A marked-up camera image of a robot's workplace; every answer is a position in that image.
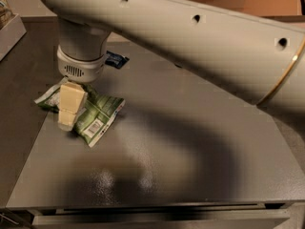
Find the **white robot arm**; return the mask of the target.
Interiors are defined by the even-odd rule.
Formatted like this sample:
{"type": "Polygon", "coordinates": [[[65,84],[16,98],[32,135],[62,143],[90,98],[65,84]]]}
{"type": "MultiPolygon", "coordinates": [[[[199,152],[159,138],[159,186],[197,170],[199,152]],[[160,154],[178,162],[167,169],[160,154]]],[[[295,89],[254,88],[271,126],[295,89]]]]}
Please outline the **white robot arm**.
{"type": "Polygon", "coordinates": [[[41,0],[118,33],[280,119],[305,127],[305,31],[188,0],[41,0]]]}

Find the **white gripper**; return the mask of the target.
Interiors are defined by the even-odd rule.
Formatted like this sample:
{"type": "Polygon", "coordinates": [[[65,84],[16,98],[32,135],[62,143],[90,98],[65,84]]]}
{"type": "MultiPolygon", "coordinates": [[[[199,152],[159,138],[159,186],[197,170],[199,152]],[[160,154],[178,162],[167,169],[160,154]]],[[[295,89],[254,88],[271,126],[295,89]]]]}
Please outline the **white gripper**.
{"type": "MultiPolygon", "coordinates": [[[[70,81],[92,83],[101,74],[106,60],[107,39],[111,32],[104,29],[58,19],[58,70],[70,81]]],[[[66,132],[72,130],[87,100],[87,93],[76,83],[68,81],[60,87],[58,125],[66,132]]]]}

